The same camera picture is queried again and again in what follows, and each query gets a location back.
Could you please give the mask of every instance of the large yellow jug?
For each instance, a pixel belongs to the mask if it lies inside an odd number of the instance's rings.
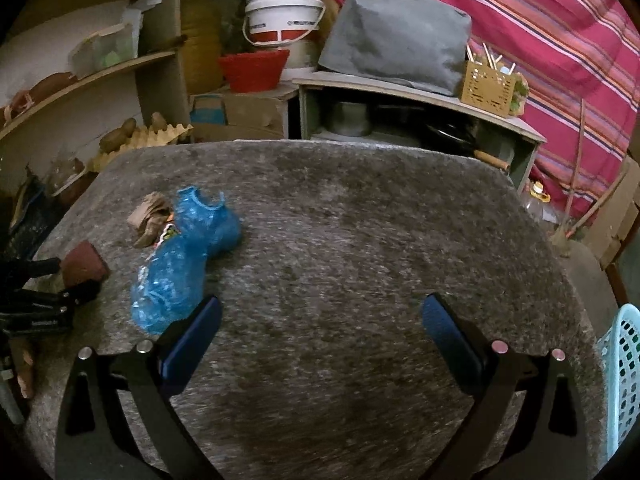
[[[220,13],[213,0],[180,0],[182,34],[187,40],[181,50],[184,78],[189,94],[204,94],[222,85],[218,58]]]

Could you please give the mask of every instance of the clear plastic box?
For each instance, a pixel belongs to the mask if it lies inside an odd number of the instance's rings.
[[[71,72],[82,79],[134,57],[133,26],[119,23],[82,40],[69,54],[69,63]]]

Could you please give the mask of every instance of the yellow basket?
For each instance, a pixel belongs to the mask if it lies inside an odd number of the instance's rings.
[[[516,78],[485,65],[466,62],[465,83],[460,100],[500,117],[509,115]]]

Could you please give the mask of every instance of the gray bag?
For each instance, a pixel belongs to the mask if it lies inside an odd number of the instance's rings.
[[[470,31],[471,17],[439,0],[346,0],[319,63],[450,96]]]

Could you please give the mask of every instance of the pink striped fabric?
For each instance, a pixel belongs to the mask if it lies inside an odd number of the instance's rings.
[[[522,117],[547,138],[534,174],[564,209],[575,167],[580,101],[585,137],[572,216],[615,179],[640,100],[640,35],[617,0],[441,0],[472,18],[482,42],[529,82]]]

